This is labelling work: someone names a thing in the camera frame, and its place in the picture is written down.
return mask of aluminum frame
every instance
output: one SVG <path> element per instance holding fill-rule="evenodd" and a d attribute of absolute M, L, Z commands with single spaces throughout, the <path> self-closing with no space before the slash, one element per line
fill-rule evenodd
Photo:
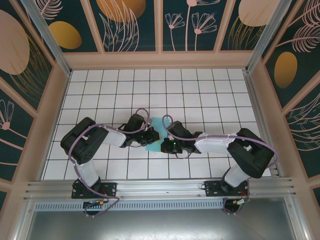
<path fill-rule="evenodd" d="M 270 144 L 270 132 L 261 111 L 261 104 L 256 95 L 254 83 L 249 74 L 245 74 L 245 82 L 252 102 L 254 114 L 261 137 Z M 295 199 L 295 189 L 291 178 L 283 176 L 280 166 L 270 169 L 272 177 L 249 180 L 251 198 L 284 198 L 289 218 L 296 239 L 311 240 L 310 234 L 303 219 L 299 204 Z M 220 180 L 220 178 L 204 179 L 166 179 L 166 180 L 112 180 L 117 182 L 117 196 L 121 201 L 193 201 L 195 203 L 204 200 L 221 199 L 221 197 L 206 197 L 205 190 L 201 185 L 207 180 Z M 72 183 L 69 180 L 44 180 L 29 182 L 23 194 L 24 203 L 20 216 L 20 222 L 15 228 L 16 239 L 26 239 L 32 218 L 38 202 L 56 203 L 79 203 L 82 199 L 72 199 Z"/>
<path fill-rule="evenodd" d="M 270 130 L 268 128 L 266 118 L 261 111 L 261 103 L 257 95 L 255 83 L 252 79 L 252 76 L 247 71 L 243 71 L 244 79 L 247 85 L 247 89 L 249 92 L 250 100 L 252 102 L 253 111 L 255 113 L 255 117 L 257 118 L 257 123 L 259 122 L 259 131 L 261 132 L 261 136 L 263 140 L 270 145 L 274 146 L 274 143 L 271 138 Z M 280 164 L 276 164 L 276 171 L 278 172 L 278 176 L 284 176 L 283 170 Z M 310 231 L 308 229 L 306 220 L 301 211 L 298 200 L 295 197 L 287 196 L 284 197 L 284 202 L 286 209 L 289 214 L 289 219 L 297 240 L 312 240 Z"/>

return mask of mounting bracket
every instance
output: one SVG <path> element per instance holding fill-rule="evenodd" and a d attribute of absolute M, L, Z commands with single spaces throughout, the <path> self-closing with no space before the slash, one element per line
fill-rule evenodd
<path fill-rule="evenodd" d="M 116 182 L 102 182 L 100 184 L 99 193 L 107 196 L 115 197 L 117 193 Z M 102 197 L 89 191 L 82 183 L 76 182 L 72 187 L 72 199 L 101 199 Z"/>
<path fill-rule="evenodd" d="M 241 191 L 248 195 L 248 182 L 242 182 L 238 187 L 232 188 L 230 192 L 225 192 L 221 188 L 221 181 L 205 181 L 201 187 L 205 190 L 207 197 L 241 197 Z"/>

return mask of blue fabric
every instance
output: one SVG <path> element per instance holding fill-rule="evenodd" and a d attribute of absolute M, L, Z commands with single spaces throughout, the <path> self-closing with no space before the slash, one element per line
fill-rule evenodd
<path fill-rule="evenodd" d="M 170 124 L 170 120 L 168 118 L 164 119 L 164 125 L 168 127 Z M 164 142 L 164 138 L 168 136 L 164 126 L 162 125 L 162 117 L 153 117 L 151 127 L 154 128 L 160 135 L 160 140 L 149 144 L 145 147 L 145 150 L 151 152 L 161 152 L 161 144 Z"/>

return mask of purple cable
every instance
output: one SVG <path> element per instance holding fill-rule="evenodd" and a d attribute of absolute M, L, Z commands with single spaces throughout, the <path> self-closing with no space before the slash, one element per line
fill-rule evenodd
<path fill-rule="evenodd" d="M 268 149 L 270 149 L 272 152 L 274 152 L 275 154 L 275 160 L 273 161 L 273 163 L 269 164 L 267 167 L 270 168 L 272 167 L 273 165 L 275 165 L 278 161 L 279 161 L 279 154 L 277 152 L 277 150 L 266 144 L 265 142 L 263 141 L 259 141 L 259 140 L 256 140 L 256 139 L 253 139 L 253 138 L 250 138 L 250 137 L 245 137 L 245 136 L 234 136 L 234 135 L 206 135 L 206 136 L 200 136 L 200 137 L 194 137 L 194 138 L 184 138 L 184 137 L 179 137 L 179 136 L 175 136 L 173 135 L 171 132 L 169 132 L 169 130 L 167 129 L 166 125 L 165 125 L 165 118 L 168 117 L 170 118 L 171 120 L 171 123 L 174 122 L 174 119 L 172 118 L 172 116 L 166 114 L 162 117 L 162 125 L 165 129 L 165 131 L 173 138 L 175 139 L 178 139 L 178 140 L 182 140 L 182 141 L 197 141 L 197 140 L 202 140 L 202 139 L 207 139 L 207 138 L 229 138 L 229 139 L 241 139 L 241 140 L 246 140 L 246 141 L 249 141 L 249 142 L 253 142 L 253 143 L 256 143 L 256 144 L 260 144 Z"/>
<path fill-rule="evenodd" d="M 149 112 L 145 109 L 145 108 L 139 108 L 136 110 L 135 113 L 137 113 L 138 111 L 140 110 L 144 110 L 147 114 L 147 118 L 146 118 L 146 122 L 145 124 L 139 129 L 139 130 L 136 130 L 136 131 L 122 131 L 120 129 L 117 129 L 117 128 L 114 128 L 112 126 L 107 126 L 107 125 L 104 125 L 104 124 L 94 124 L 92 126 L 89 126 L 86 130 L 84 130 L 76 139 L 75 141 L 73 142 L 73 144 L 71 145 L 70 147 L 70 150 L 68 152 L 68 159 L 73 163 L 73 168 L 74 168 L 74 171 L 76 173 L 76 175 L 78 176 L 78 179 L 80 180 L 81 183 L 83 183 L 83 185 L 89 190 L 91 191 L 92 193 L 98 195 L 98 196 L 101 196 L 103 197 L 104 199 L 116 199 L 116 201 L 114 203 L 112 203 L 107 209 L 103 210 L 103 211 L 100 211 L 98 212 L 96 215 L 88 215 L 87 213 L 87 209 L 90 207 L 90 206 L 93 206 L 95 204 L 90 204 L 88 205 L 85 209 L 84 209 L 84 213 L 86 214 L 86 216 L 91 216 L 92 218 L 94 218 L 95 216 L 98 217 L 102 214 L 104 214 L 105 212 L 107 212 L 109 209 L 111 209 L 117 202 L 119 202 L 120 198 L 116 197 L 116 196 L 108 196 L 108 195 L 104 195 L 104 194 L 101 194 L 93 189 L 91 189 L 91 187 L 89 185 L 86 184 L 86 182 L 81 178 L 80 176 L 80 173 L 76 167 L 76 161 L 72 159 L 71 157 L 71 153 L 73 151 L 73 149 L 75 148 L 76 144 L 78 143 L 78 141 L 88 132 L 90 131 L 91 129 L 95 128 L 95 127 L 101 127 L 101 128 L 106 128 L 106 129 L 111 129 L 111 130 L 114 130 L 114 131 L 118 131 L 120 133 L 123 133 L 123 134 L 135 134 L 135 133 L 138 133 L 144 129 L 146 129 L 146 127 L 148 126 L 148 122 L 149 122 L 149 119 L 150 119 L 150 115 L 149 115 Z"/>

